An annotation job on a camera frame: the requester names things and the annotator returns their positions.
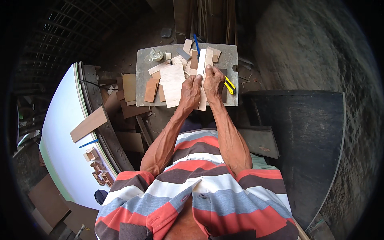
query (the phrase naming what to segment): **man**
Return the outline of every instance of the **man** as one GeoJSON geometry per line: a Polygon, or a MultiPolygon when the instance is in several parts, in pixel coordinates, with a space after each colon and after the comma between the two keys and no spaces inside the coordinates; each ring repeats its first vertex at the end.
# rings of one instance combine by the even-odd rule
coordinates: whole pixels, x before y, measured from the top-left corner
{"type": "Polygon", "coordinates": [[[217,131],[179,134],[200,101],[202,77],[190,76],[140,171],[116,178],[96,220],[99,239],[298,239],[280,171],[252,164],[221,100],[224,75],[210,65],[205,72],[217,131]]]}

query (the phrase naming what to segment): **hand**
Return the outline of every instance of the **hand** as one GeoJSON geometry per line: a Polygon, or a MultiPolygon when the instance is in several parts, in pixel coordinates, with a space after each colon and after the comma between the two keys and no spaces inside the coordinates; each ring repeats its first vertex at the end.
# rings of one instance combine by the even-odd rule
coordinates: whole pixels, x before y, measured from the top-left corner
{"type": "Polygon", "coordinates": [[[190,75],[182,84],[179,106],[188,114],[199,105],[202,79],[200,74],[190,75]]]}
{"type": "Polygon", "coordinates": [[[205,75],[204,91],[207,101],[210,103],[217,98],[221,100],[221,92],[225,82],[224,74],[217,67],[207,65],[205,67],[205,75]]]}

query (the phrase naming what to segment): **shirt button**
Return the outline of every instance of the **shirt button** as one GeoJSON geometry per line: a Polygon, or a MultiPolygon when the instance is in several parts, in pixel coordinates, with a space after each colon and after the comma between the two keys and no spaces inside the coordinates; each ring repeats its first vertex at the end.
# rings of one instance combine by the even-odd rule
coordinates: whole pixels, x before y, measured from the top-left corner
{"type": "Polygon", "coordinates": [[[207,198],[207,195],[204,194],[204,193],[199,193],[199,197],[201,197],[202,199],[206,199],[206,198],[207,198]]]}

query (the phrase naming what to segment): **striped shirt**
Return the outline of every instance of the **striped shirt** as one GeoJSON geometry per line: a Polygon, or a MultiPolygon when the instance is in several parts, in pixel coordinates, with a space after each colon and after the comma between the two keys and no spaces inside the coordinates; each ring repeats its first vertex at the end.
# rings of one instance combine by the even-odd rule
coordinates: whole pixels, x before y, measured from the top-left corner
{"type": "Polygon", "coordinates": [[[161,240],[191,195],[207,238],[256,230],[260,239],[298,239],[280,171],[250,169],[234,177],[217,131],[180,134],[172,161],[156,179],[146,171],[117,176],[96,220],[99,239],[161,240]]]}

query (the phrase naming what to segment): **yellow utility knife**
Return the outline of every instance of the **yellow utility knife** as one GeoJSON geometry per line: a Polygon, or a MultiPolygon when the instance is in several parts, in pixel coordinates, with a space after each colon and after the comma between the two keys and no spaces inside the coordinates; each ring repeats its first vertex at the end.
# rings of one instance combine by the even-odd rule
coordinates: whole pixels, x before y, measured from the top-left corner
{"type": "Polygon", "coordinates": [[[233,85],[233,83],[227,78],[227,76],[225,76],[225,82],[224,82],[225,86],[227,86],[228,88],[228,91],[230,94],[236,94],[236,88],[235,86],[233,85]]]}

